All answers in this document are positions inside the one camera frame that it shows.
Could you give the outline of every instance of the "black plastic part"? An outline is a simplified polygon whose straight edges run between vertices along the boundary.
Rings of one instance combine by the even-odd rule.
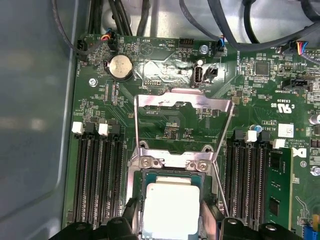
[[[193,38],[180,38],[178,47],[184,49],[192,49],[194,47]]]
[[[318,140],[317,139],[310,140],[310,148],[318,148]]]
[[[232,135],[233,140],[243,140],[244,137],[245,137],[244,131],[238,130],[238,129],[233,131],[233,135]]]
[[[115,217],[106,224],[109,240],[137,240],[138,237],[132,233],[128,221],[124,217]]]
[[[114,125],[114,124],[118,124],[118,121],[110,119],[110,120],[107,120],[106,123],[109,124],[109,125]]]
[[[111,125],[109,128],[110,134],[120,135],[121,126],[119,124]]]
[[[295,79],[287,79],[281,83],[282,89],[304,89],[312,92],[312,78],[298,76]]]
[[[93,227],[86,222],[75,222],[60,232],[58,232],[49,240],[90,240],[93,237]]]
[[[263,130],[258,136],[259,143],[270,142],[270,132]]]
[[[114,36],[114,38],[110,38],[107,44],[111,52],[118,51],[118,42],[117,42],[116,36]]]
[[[85,131],[86,133],[93,134],[93,133],[95,132],[95,123],[94,123],[94,122],[87,122],[87,123],[85,124],[84,131]]]
[[[86,43],[86,41],[80,39],[77,41],[77,48],[81,51],[87,51],[88,50],[88,44]],[[80,55],[80,54],[76,54],[76,57],[83,62],[87,61],[87,56],[86,55]]]
[[[218,76],[218,68],[208,67],[204,74],[204,80],[214,79],[216,76]]]

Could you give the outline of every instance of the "green circuit board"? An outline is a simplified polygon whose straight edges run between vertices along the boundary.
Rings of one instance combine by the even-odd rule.
[[[99,39],[98,35],[86,35],[83,38],[88,46]],[[223,56],[214,58],[212,52],[216,43],[213,41],[194,40],[191,48],[180,47],[179,41],[168,38],[119,36],[118,54],[128,56],[134,65],[134,75],[126,82],[114,81],[105,71],[104,63],[112,55],[107,43],[103,43],[91,53],[88,61],[77,62],[72,121],[82,122],[84,127],[88,123],[94,123],[97,128],[99,123],[110,123],[109,121],[120,126],[120,137],[111,140],[109,148],[116,149],[121,153],[121,157],[115,163],[110,163],[108,174],[103,177],[99,176],[103,163],[101,160],[93,162],[92,165],[100,164],[100,168],[92,174],[92,181],[86,184],[95,186],[95,179],[110,179],[114,178],[115,174],[119,177],[110,181],[108,186],[95,186],[94,190],[87,194],[94,195],[101,187],[106,189],[106,196],[112,198],[113,195],[108,191],[114,190],[115,184],[118,184],[116,193],[118,205],[113,213],[121,214],[126,199],[127,162],[136,146],[134,97],[161,95],[171,88],[191,88],[192,67],[201,59],[204,62],[203,68],[214,66],[218,72],[217,76],[204,81],[198,89],[207,98],[232,99],[235,104],[233,117],[217,158],[219,167],[224,169],[227,138],[233,135],[234,130],[246,132],[251,126],[259,125],[270,133],[270,141],[285,139],[285,147],[288,150],[283,152],[286,158],[281,161],[286,162],[284,168],[288,169],[283,170],[285,176],[281,175],[281,172],[277,173],[281,175],[282,180],[284,178],[285,180],[275,183],[271,180],[271,176],[277,181],[276,176],[272,175],[273,173],[269,174],[269,181],[272,183],[269,184],[270,189],[266,192],[265,198],[272,198],[274,191],[280,192],[278,198],[284,200],[276,206],[277,211],[282,216],[291,216],[291,219],[282,218],[279,223],[301,236],[303,225],[310,223],[312,214],[320,213],[320,195],[317,192],[320,179],[311,174],[311,168],[320,165],[320,151],[317,147],[310,146],[311,140],[320,137],[315,129],[316,126],[309,122],[312,114],[320,112],[320,68],[297,55],[277,53],[276,48],[242,53],[226,45]],[[202,45],[208,46],[209,53],[199,52]],[[306,52],[309,55],[320,56],[320,49],[307,49]],[[298,78],[299,75],[313,77],[311,90],[282,89],[283,81]],[[95,87],[89,85],[90,79],[97,80]],[[150,149],[169,150],[172,154],[182,154],[185,151],[199,152],[206,145],[216,149],[226,116],[225,113],[214,109],[194,109],[186,102],[177,102],[172,107],[141,107],[138,110],[139,140],[145,141]],[[77,160],[81,154],[83,155],[83,152],[79,151],[80,144],[79,138],[71,134],[64,227],[77,219],[74,216],[74,205],[77,201],[76,178],[79,177]],[[87,160],[88,156],[95,158],[95,154],[98,156],[102,153],[87,152],[82,158]],[[115,203],[107,201],[105,204],[103,207],[110,209]],[[95,208],[99,207],[95,206],[88,212],[93,215],[92,221],[97,221],[93,213],[100,211]],[[266,214],[265,219],[277,222],[277,218],[270,213]]]

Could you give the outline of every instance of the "small components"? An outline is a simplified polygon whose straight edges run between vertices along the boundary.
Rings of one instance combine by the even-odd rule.
[[[194,40],[192,38],[180,38],[178,47],[192,49],[194,47]]]
[[[98,121],[98,118],[95,116],[90,117],[90,122],[91,123],[96,123]]]
[[[114,135],[119,135],[121,130],[121,125],[118,124],[117,120],[108,120],[106,123],[109,125],[109,133]]]
[[[277,138],[277,139],[273,140],[272,148],[273,149],[284,148],[285,147],[285,143],[286,143],[285,139]]]
[[[87,122],[85,124],[85,130],[86,133],[93,134],[95,132],[95,124],[93,122]]]
[[[109,126],[108,126],[108,124],[100,123],[99,124],[98,133],[101,136],[107,137],[109,135]]]
[[[201,54],[208,54],[209,53],[209,47],[207,45],[201,45],[200,46],[200,49],[199,49],[199,52]]]
[[[74,133],[74,134],[79,134],[79,135],[82,135],[84,134],[85,132],[85,129],[84,129],[84,124],[80,121],[74,121],[72,123],[72,129],[71,131]]]
[[[232,96],[231,101],[234,103],[234,105],[239,105],[240,104],[240,97]]]
[[[251,125],[250,130],[256,131],[258,134],[262,132],[262,126],[260,125]]]
[[[310,118],[309,118],[309,122],[312,125],[320,124],[320,114],[311,115]]]
[[[257,141],[257,131],[249,130],[245,133],[244,141],[246,144]]]
[[[315,78],[306,74],[299,74],[294,79],[287,79],[281,83],[281,89],[305,89],[309,92],[313,91],[312,81]]]
[[[115,55],[105,62],[105,70],[119,82],[125,82],[133,76],[134,65],[126,55]]]
[[[313,127],[313,134],[316,136],[320,136],[320,125],[316,125]]]
[[[317,148],[318,147],[318,140],[317,139],[311,139],[310,140],[310,148]]]
[[[279,215],[279,202],[272,197],[269,199],[269,211],[275,216]]]
[[[268,62],[256,62],[255,63],[255,75],[269,76],[269,63]]]
[[[203,79],[214,79],[216,76],[218,76],[218,68],[210,66],[205,71]]]
[[[199,59],[196,61],[196,64],[193,67],[192,78],[191,78],[191,87],[198,88],[200,84],[203,82],[203,68],[202,65],[204,61]]]

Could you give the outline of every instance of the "colored wires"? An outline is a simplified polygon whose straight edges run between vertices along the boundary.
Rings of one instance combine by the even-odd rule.
[[[225,46],[225,37],[223,35],[219,37],[219,42],[221,43],[221,47]]]
[[[248,44],[248,43],[238,43],[229,27],[228,21],[224,14],[224,10],[221,5],[221,0],[207,0],[209,4],[209,8],[211,13],[220,29],[224,37],[227,39],[228,43],[236,50],[243,51],[243,52],[257,52],[260,50],[272,48],[275,46],[280,46],[283,44],[288,43],[289,41],[300,39],[313,31],[319,29],[320,23],[314,23],[300,31],[297,31],[293,34],[288,36],[279,38],[277,40],[272,40],[263,43],[255,43],[255,44]]]
[[[308,45],[307,41],[297,41],[296,42],[296,48],[297,48],[299,56],[301,56],[305,52],[307,45]]]
[[[101,36],[100,40],[101,40],[101,41],[107,41],[107,40],[109,40],[109,39],[111,38],[111,36],[112,36],[112,29],[109,28],[109,29],[106,31],[106,34],[104,34],[104,35]]]

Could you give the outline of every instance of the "cable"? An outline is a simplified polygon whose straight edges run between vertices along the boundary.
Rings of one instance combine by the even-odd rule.
[[[320,61],[313,59],[312,57],[306,55],[305,53],[301,54],[301,57],[303,57],[305,60],[308,60],[311,63],[320,65]]]
[[[219,37],[216,35],[213,35],[211,32],[209,32],[208,30],[206,30],[203,26],[201,26],[195,19],[194,17],[191,15],[191,13],[189,12],[185,1],[184,0],[179,0],[179,5],[180,5],[180,9],[183,13],[183,15],[185,16],[185,18],[189,21],[189,23],[191,23],[196,29],[198,29],[200,32],[202,32],[204,35],[207,35],[209,38],[215,40],[215,41],[219,41]]]
[[[94,20],[95,20],[95,9],[96,9],[97,0],[90,1],[90,12],[89,12],[89,20],[88,20],[88,33],[94,33]]]
[[[80,49],[78,49],[77,47],[75,47],[69,40],[68,36],[65,33],[65,30],[62,26],[62,23],[60,21],[60,17],[58,14],[58,7],[57,7],[57,0],[51,0],[52,3],[52,11],[53,11],[53,17],[54,17],[54,21],[55,24],[63,38],[63,41],[69,46],[69,48],[71,48],[73,51],[75,51],[77,54],[79,55],[88,55],[90,53],[93,53],[98,47],[100,47],[100,45],[102,44],[102,41],[98,41],[97,43],[95,43],[92,47],[90,47],[87,51],[82,51]]]
[[[113,18],[114,18],[114,21],[115,21],[115,24],[116,24],[116,28],[117,28],[119,34],[122,35],[122,36],[126,35],[126,32],[124,30],[125,27],[124,27],[124,25],[122,23],[122,20],[121,20],[121,17],[119,15],[119,12],[117,10],[115,1],[114,0],[109,0],[109,4],[110,4],[112,15],[113,15]]]
[[[301,44],[298,41],[296,42],[296,49],[298,51],[298,55],[300,56],[302,54],[302,52],[301,52]]]
[[[302,50],[301,50],[301,54],[304,54],[305,53],[305,49],[306,49],[306,46],[308,45],[308,42],[306,41],[303,46],[302,46]]]
[[[318,29],[320,27],[320,23],[314,23],[305,29],[302,29],[300,31],[297,31],[296,33],[290,34],[288,36],[279,38],[277,40],[263,42],[263,43],[257,43],[257,44],[251,44],[251,43],[237,43],[234,35],[232,34],[230,27],[228,25],[226,16],[224,14],[223,8],[221,6],[220,0],[207,0],[211,13],[220,29],[220,31],[223,33],[224,37],[228,40],[231,47],[238,51],[242,52],[258,52],[260,50],[269,49],[275,46],[280,46],[283,44],[288,43],[289,41],[294,41],[297,39],[300,39],[310,33],[312,33],[314,30]]]
[[[250,21],[250,12],[251,12],[251,6],[256,0],[250,0],[250,1],[243,1],[244,5],[244,13],[243,13],[243,23],[244,23],[244,29],[247,34],[247,36],[250,39],[250,42],[253,44],[258,44],[259,41],[256,38],[256,35],[254,34],[254,31],[251,26],[251,21]]]
[[[119,15],[120,15],[121,19],[122,19],[122,24],[124,26],[124,30],[125,30],[126,35],[127,36],[132,36],[130,23],[129,23],[129,20],[128,20],[128,16],[127,16],[125,7],[122,4],[122,1],[121,0],[115,0],[115,6],[116,6],[116,8],[117,8],[117,10],[119,12]]]
[[[306,15],[306,17],[310,21],[312,21],[314,23],[319,23],[320,22],[320,14],[311,5],[310,0],[300,0],[300,2],[301,2],[301,8],[304,12],[304,15]]]
[[[146,30],[147,21],[149,17],[149,5],[149,0],[142,0],[141,19],[138,25],[138,29],[136,31],[137,36],[143,36]]]
[[[102,17],[103,1],[96,0],[94,8],[94,33],[101,34],[101,17]]]

